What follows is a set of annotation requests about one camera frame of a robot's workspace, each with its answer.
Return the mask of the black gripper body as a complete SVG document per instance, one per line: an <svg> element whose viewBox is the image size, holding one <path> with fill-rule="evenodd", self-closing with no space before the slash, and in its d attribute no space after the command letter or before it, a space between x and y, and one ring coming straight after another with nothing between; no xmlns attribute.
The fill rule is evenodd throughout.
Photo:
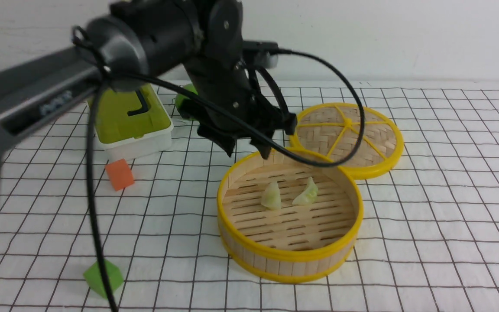
<svg viewBox="0 0 499 312"><path fill-rule="evenodd" d="M261 133L284 130L292 135L297 118L286 108L273 106L251 84L243 69L226 69L215 60L195 57L184 64L197 95L241 119ZM251 135L223 114L182 99L182 117L198 121L202 137L214 141L237 140Z"/></svg>

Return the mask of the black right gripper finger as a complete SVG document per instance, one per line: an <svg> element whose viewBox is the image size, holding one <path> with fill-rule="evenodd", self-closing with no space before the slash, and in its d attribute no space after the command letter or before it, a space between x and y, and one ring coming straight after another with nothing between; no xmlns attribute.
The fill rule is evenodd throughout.
<svg viewBox="0 0 499 312"><path fill-rule="evenodd" d="M266 136L267 138L269 138L269 140L272 140L272 138L273 138L273 136L275 134L275 131L274 130L268 130L268 131L265 131L262 134L264 136ZM272 150L271 144L265 143L262 140L259 140L253 134L250 134L249 137L250 137L250 142L249 143L257 149L257 151L259 152L261 158L262 159L268 159L269 156L270 156L270 154L271 154L271 150Z"/></svg>

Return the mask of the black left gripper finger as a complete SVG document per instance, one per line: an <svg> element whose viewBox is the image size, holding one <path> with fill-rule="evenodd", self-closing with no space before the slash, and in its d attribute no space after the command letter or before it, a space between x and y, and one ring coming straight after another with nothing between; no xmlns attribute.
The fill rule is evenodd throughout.
<svg viewBox="0 0 499 312"><path fill-rule="evenodd" d="M198 127L198 135L210 140L221 148L228 157L232 157L237 140L229 133L220 130L216 126L200 125Z"/></svg>

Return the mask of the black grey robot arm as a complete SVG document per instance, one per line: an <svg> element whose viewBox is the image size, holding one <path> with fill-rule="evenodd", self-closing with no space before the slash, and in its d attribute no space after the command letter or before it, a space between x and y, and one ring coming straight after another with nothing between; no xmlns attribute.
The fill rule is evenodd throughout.
<svg viewBox="0 0 499 312"><path fill-rule="evenodd" d="M0 171L3 155L82 101L103 91L134 91L131 75L158 77L178 65L198 95L254 128L250 132L216 109L188 108L200 134L232 153L257 133L292 135L296 116L263 97L251 70L269 68L275 42L244 41L239 0L121 0L110 12L73 28L72 46L0 71Z"/></svg>

